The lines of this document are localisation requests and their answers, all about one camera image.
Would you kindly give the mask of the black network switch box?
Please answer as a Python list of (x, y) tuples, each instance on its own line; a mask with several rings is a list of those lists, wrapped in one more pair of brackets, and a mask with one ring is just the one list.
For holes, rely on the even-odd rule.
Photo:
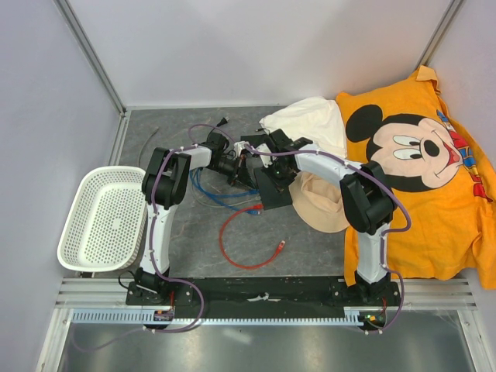
[(293, 204), (290, 191), (285, 189), (279, 191), (272, 180), (262, 171), (262, 168), (254, 170), (261, 204), (265, 211), (282, 208)]

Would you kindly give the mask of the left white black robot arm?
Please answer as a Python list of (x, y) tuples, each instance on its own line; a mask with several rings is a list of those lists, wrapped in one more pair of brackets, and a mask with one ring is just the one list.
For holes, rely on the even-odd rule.
[(207, 168), (226, 176), (231, 186), (256, 188), (246, 158), (228, 154), (229, 145), (227, 136), (209, 133), (200, 144), (177, 150), (157, 147), (153, 151), (142, 183), (148, 218), (146, 246), (127, 290), (127, 305), (163, 305), (171, 299), (168, 284), (171, 230), (192, 170)]

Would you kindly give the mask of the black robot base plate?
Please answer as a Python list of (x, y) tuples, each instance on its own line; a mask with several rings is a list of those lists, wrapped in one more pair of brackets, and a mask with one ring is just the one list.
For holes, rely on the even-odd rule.
[(255, 302), (310, 303), (333, 307), (400, 304), (398, 284), (386, 276), (376, 284), (347, 286), (338, 276), (188, 277), (167, 281), (151, 274), (129, 283), (127, 305), (234, 305)]

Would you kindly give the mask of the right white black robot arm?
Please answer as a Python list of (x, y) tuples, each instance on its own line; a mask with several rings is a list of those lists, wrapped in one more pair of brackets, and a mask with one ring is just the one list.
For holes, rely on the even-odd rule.
[(282, 191), (302, 171), (336, 186), (346, 221), (358, 235), (359, 262), (350, 292), (364, 305), (392, 297), (387, 264), (387, 234), (396, 208), (402, 204), (387, 186), (379, 163), (361, 164), (331, 154), (310, 139), (288, 139), (280, 130), (266, 136), (265, 144), (251, 149), (263, 160), (263, 171), (274, 190)]

